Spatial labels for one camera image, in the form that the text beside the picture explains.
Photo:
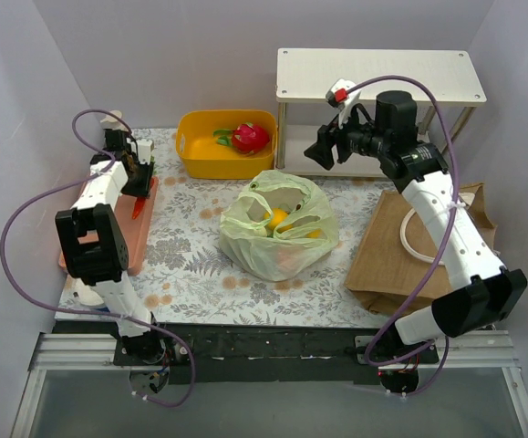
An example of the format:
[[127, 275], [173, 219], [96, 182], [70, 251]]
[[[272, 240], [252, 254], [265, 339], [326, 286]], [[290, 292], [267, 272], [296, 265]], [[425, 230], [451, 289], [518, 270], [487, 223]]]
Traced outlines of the red chili pepper toy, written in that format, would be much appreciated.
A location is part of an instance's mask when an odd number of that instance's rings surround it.
[[150, 178], [150, 188], [149, 188], [148, 195], [146, 197], [138, 197], [136, 199], [136, 201], [134, 203], [134, 206], [133, 206], [132, 214], [131, 214], [131, 219], [132, 220], [136, 220], [141, 215], [141, 213], [143, 212], [143, 210], [145, 208], [145, 205], [146, 205], [146, 202], [150, 199], [151, 189], [153, 188], [154, 183], [155, 183], [155, 178], [151, 177]]

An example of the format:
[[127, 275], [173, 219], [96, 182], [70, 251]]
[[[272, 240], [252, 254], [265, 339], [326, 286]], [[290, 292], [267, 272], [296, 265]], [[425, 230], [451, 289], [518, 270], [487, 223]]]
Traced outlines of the red dragon fruit toy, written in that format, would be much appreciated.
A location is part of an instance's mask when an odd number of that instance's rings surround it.
[[234, 130], [215, 130], [212, 136], [216, 143], [234, 148], [241, 154], [256, 154], [270, 142], [269, 134], [259, 125], [242, 123]]

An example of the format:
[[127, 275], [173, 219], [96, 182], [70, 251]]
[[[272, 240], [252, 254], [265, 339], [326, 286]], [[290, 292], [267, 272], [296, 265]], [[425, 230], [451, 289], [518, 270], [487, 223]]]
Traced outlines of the green plastic grocery bag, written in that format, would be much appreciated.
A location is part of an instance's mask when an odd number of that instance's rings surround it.
[[[292, 224], [292, 229], [268, 232], [264, 214], [274, 208], [289, 213], [281, 226]], [[305, 237], [316, 229], [323, 232], [321, 237]], [[263, 280], [279, 282], [294, 277], [278, 269], [275, 256], [279, 248], [303, 249], [299, 274], [328, 255], [338, 241], [338, 220], [325, 193], [306, 178], [279, 171], [260, 172], [220, 217], [220, 249], [236, 265]]]

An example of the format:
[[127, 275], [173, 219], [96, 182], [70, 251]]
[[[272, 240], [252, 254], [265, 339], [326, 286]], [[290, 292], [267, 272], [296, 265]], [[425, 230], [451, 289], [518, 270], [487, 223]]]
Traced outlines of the orange pumpkin toy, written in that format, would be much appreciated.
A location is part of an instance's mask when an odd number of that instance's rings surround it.
[[295, 276], [304, 260], [303, 249], [299, 247], [281, 247], [276, 251], [275, 262], [285, 275]]

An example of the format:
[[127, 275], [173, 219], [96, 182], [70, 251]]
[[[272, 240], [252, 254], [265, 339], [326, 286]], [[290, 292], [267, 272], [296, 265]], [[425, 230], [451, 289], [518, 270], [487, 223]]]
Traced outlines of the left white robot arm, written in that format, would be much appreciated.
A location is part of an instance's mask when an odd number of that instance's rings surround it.
[[67, 273], [95, 292], [109, 312], [154, 325], [130, 282], [129, 250], [115, 207], [124, 194], [149, 197], [153, 163], [141, 158], [131, 134], [104, 130], [101, 152], [90, 161], [93, 177], [73, 206], [56, 214], [55, 224]]

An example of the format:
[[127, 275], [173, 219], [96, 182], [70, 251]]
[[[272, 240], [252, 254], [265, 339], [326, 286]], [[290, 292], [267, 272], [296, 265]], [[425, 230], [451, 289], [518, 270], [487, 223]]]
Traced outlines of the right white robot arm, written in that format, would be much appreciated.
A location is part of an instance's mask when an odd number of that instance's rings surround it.
[[339, 113], [317, 131], [305, 156], [329, 170], [352, 154], [378, 160], [428, 231], [438, 252], [433, 265], [443, 264], [450, 293], [409, 315], [401, 310], [368, 344], [364, 361], [380, 348], [387, 364], [405, 362], [429, 341], [460, 335], [505, 320], [527, 287], [520, 269], [510, 270], [489, 248], [459, 196], [458, 184], [438, 148], [419, 139], [417, 104], [407, 91], [384, 91], [376, 97], [373, 118], [357, 91], [339, 86], [327, 93]]

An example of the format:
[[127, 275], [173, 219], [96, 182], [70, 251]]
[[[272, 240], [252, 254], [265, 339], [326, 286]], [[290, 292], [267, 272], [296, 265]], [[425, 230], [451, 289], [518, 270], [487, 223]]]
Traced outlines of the grey pump soap bottle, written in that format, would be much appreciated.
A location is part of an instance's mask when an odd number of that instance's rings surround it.
[[122, 130], [128, 131], [127, 126], [120, 122], [123, 114], [120, 110], [114, 109], [109, 112], [101, 121], [100, 124], [104, 130]]

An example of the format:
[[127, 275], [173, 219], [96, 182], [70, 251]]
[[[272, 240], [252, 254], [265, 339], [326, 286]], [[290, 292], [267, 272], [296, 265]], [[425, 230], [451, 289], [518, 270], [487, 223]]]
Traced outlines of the pink plastic tray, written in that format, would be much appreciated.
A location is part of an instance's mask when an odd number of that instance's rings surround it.
[[79, 196], [55, 216], [61, 247], [59, 265], [88, 285], [136, 276], [145, 256], [158, 179], [141, 215], [131, 219], [138, 197], [118, 190], [120, 178], [100, 176], [84, 182]]

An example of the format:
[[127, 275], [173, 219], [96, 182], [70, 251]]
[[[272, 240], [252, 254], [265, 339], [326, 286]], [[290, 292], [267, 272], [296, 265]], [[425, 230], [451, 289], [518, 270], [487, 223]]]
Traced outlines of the yellow plastic basket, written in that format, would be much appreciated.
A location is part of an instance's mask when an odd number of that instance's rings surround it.
[[[254, 152], [239, 146], [239, 140], [248, 138], [248, 125], [258, 133], [259, 141], [268, 140]], [[275, 147], [275, 117], [255, 109], [188, 113], [179, 122], [175, 141], [186, 172], [198, 179], [252, 179], [274, 168]]]

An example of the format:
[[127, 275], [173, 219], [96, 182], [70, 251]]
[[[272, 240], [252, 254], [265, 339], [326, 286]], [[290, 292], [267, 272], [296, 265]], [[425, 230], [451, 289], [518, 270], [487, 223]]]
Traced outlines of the yellow fruit toy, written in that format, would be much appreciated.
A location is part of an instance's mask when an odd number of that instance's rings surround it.
[[306, 238], [313, 238], [313, 239], [316, 239], [316, 238], [319, 238], [322, 236], [322, 231], [320, 229], [316, 229], [308, 234], [305, 235]]

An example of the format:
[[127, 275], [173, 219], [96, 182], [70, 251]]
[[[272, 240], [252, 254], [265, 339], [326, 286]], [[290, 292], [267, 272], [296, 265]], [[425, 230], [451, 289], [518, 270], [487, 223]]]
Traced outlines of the brown jute tote bag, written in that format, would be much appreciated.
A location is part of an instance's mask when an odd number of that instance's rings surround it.
[[[467, 195], [467, 212], [485, 243], [493, 249], [497, 226], [485, 211], [484, 183], [462, 186], [460, 195], [466, 193], [472, 194]], [[345, 287], [371, 313], [391, 316], [430, 266], [412, 256], [401, 243], [400, 227], [409, 210], [409, 204], [400, 194], [392, 191], [381, 194], [347, 274]], [[406, 237], [418, 253], [432, 258], [436, 255], [435, 245], [416, 214], [409, 219]], [[434, 298], [450, 292], [446, 269], [439, 266], [403, 315], [425, 308]]]

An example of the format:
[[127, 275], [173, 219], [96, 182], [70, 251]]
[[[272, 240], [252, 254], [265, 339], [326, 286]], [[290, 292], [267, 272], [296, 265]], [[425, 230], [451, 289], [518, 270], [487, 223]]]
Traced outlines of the white blue tape roll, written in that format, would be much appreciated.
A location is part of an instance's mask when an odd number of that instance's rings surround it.
[[95, 292], [90, 286], [85, 285], [81, 279], [73, 280], [73, 296], [79, 304], [87, 309], [109, 312], [103, 298]]

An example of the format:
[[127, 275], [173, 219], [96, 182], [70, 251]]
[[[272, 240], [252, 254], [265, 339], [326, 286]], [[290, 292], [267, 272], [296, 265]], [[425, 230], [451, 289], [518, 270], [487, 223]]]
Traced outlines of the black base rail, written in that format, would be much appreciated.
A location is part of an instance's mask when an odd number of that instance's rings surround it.
[[438, 368], [501, 369], [518, 364], [504, 330], [486, 328], [437, 340], [416, 358], [374, 368], [364, 361], [370, 328], [304, 328], [171, 324], [185, 345], [166, 338], [155, 361], [130, 355], [114, 324], [59, 321], [40, 336], [34, 370], [126, 370], [139, 391], [159, 393], [167, 384], [342, 381], [381, 386], [407, 395]]

